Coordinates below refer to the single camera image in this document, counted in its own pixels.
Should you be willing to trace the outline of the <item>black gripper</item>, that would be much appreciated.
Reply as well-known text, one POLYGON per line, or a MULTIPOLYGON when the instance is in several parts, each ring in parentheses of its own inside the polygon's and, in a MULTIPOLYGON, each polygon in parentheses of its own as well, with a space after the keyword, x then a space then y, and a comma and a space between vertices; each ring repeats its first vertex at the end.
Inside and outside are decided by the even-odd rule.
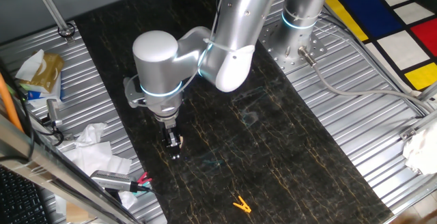
POLYGON ((170 151, 172 160, 180 157, 181 142, 175 120, 166 120, 158 123, 162 134, 162 144, 166 150, 170 151))

